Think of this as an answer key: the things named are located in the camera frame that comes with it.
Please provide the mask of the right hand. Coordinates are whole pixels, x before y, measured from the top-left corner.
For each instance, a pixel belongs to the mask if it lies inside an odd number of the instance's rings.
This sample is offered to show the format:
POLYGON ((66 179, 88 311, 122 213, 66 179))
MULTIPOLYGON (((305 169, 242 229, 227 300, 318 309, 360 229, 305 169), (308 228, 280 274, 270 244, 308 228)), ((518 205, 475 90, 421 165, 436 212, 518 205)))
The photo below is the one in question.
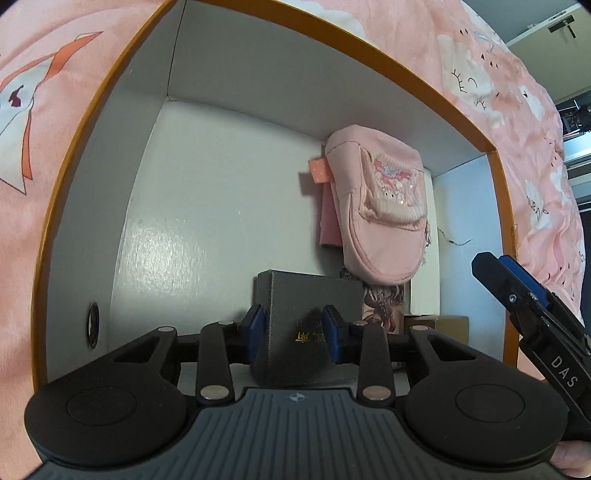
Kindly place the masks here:
POLYGON ((584 441, 566 441, 558 444, 551 464, 572 478, 591 476, 591 444, 584 441))

